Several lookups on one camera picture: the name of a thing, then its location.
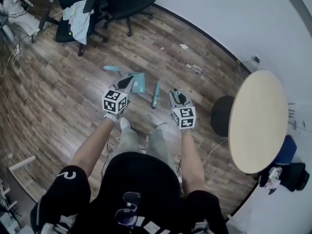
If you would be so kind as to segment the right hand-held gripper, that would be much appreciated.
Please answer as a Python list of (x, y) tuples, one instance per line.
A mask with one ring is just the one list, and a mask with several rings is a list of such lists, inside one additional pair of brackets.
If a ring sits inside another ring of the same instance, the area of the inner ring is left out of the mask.
[(169, 91), (170, 105), (173, 108), (172, 118), (180, 130), (192, 129), (195, 127), (196, 111), (192, 100), (187, 94), (180, 93), (173, 89)]

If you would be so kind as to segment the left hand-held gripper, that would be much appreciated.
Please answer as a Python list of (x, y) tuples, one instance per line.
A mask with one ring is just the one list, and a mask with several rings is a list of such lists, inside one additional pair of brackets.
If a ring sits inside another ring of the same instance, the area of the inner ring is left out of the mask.
[(106, 89), (102, 96), (102, 109), (112, 114), (119, 114), (128, 104), (128, 94), (135, 82), (134, 76), (123, 76), (115, 80), (112, 89)]

